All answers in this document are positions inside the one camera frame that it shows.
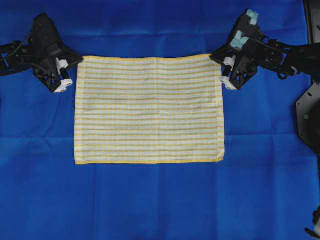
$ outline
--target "blue background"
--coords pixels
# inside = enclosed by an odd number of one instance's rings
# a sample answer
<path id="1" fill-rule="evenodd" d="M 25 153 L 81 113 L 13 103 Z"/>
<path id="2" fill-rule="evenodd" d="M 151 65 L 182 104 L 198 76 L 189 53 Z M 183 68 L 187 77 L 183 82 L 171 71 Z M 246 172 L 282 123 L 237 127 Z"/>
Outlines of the blue background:
<path id="1" fill-rule="evenodd" d="M 301 0 L 39 0 L 0 2 L 0 44 L 47 12 L 83 55 L 190 56 L 224 44 L 246 8 L 271 39 L 307 43 Z M 0 239 L 309 239 L 318 165 L 294 109 L 309 86 L 260 68 L 242 90 L 224 88 L 219 163 L 75 165 L 75 84 L 51 94 L 31 70 L 2 77 Z"/>

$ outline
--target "towel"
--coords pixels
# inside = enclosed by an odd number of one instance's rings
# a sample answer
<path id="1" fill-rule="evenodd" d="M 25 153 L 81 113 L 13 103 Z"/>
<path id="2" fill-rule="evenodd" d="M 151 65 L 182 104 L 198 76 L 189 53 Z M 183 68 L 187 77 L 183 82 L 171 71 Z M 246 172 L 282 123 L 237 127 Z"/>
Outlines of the towel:
<path id="1" fill-rule="evenodd" d="M 86 56 L 75 97 L 76 164 L 218 162 L 225 153 L 221 66 L 178 58 Z"/>

